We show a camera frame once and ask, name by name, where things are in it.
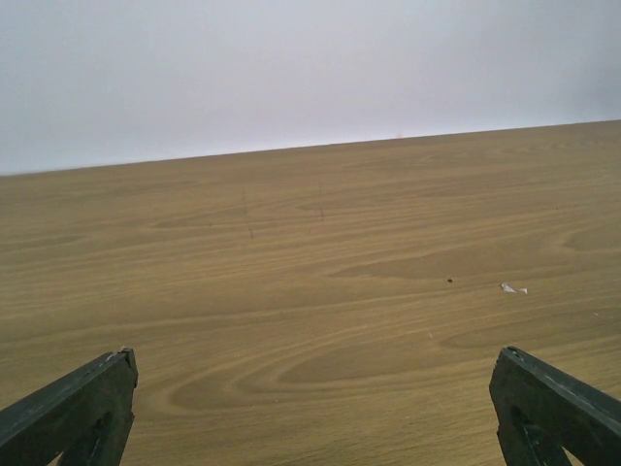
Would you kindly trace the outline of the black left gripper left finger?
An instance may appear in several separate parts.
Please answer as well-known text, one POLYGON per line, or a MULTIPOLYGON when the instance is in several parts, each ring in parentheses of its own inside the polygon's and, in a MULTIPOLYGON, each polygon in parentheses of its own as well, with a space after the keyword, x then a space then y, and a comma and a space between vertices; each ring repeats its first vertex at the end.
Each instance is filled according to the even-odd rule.
POLYGON ((104 353, 1 410, 3 465, 118 465, 135 415, 132 349, 104 353))

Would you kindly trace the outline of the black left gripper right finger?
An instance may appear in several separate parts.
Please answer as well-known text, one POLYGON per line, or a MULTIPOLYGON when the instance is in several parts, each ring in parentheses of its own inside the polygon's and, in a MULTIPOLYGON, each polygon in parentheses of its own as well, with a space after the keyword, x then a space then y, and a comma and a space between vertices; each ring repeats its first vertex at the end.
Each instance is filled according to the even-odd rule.
POLYGON ((516 347, 489 383, 507 465, 620 463, 620 401, 516 347))

